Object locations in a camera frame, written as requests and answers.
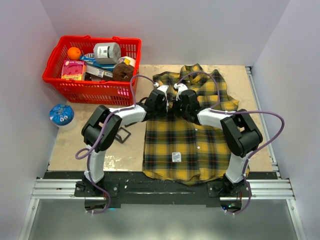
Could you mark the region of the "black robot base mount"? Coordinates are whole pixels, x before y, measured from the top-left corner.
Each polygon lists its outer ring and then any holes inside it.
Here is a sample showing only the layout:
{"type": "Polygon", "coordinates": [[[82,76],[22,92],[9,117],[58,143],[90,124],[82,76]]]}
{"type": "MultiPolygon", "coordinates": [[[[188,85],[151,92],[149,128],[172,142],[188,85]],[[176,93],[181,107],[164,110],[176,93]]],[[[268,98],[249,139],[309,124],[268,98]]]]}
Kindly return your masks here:
{"type": "MultiPolygon", "coordinates": [[[[102,208],[102,203],[93,200],[107,196],[93,196],[83,191],[83,187],[77,187],[81,181],[75,184],[75,197],[86,198],[86,208],[102,208]]],[[[251,196],[246,184],[234,194],[223,195],[220,193],[222,179],[188,186],[176,181],[153,179],[142,172],[105,172],[104,188],[111,198],[111,208],[120,208],[124,204],[204,205],[238,210],[242,207],[242,201],[251,196]]]]}

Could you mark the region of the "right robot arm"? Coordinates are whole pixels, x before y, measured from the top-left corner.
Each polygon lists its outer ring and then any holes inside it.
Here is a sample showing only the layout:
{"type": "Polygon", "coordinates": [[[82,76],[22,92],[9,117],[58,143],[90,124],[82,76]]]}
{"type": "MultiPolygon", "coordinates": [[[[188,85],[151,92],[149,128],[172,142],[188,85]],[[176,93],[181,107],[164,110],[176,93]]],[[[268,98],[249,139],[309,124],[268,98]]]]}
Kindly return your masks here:
{"type": "Polygon", "coordinates": [[[235,196],[245,184],[250,153],[257,150],[263,141],[254,120],[244,109],[233,112],[201,107],[196,92],[185,87],[178,89],[173,108],[190,123],[222,130],[231,155],[228,168],[222,177],[220,193],[235,196]]]}

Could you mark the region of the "yellow plaid shirt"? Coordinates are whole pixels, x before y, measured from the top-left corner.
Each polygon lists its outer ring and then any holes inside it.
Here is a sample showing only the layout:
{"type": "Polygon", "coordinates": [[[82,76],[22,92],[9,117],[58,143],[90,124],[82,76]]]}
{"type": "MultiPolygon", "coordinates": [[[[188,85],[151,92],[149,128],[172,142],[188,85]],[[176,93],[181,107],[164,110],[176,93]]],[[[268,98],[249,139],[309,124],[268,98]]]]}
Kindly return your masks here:
{"type": "Polygon", "coordinates": [[[165,71],[153,76],[159,85],[168,85],[168,114],[147,121],[143,149],[143,173],[153,179],[195,185],[221,178],[231,157],[223,131],[196,125],[176,116],[173,86],[179,80],[196,92],[201,107],[217,101],[216,110],[237,111],[239,102],[227,93],[227,84],[218,70],[204,74],[198,64],[184,65],[180,72],[165,71]]]}

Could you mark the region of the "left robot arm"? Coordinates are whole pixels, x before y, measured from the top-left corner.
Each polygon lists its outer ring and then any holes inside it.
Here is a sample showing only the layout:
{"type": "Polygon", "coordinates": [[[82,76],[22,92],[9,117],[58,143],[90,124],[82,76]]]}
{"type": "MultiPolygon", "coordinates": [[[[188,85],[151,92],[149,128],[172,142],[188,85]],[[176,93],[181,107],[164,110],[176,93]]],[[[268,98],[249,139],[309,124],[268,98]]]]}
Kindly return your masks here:
{"type": "Polygon", "coordinates": [[[87,158],[87,168],[77,187],[92,196],[108,196],[104,186],[104,161],[107,149],[114,142],[118,130],[124,125],[145,122],[168,112],[168,86],[153,89],[145,102],[122,108],[100,105],[83,126],[81,135],[86,147],[79,150],[77,160],[87,158]]]}

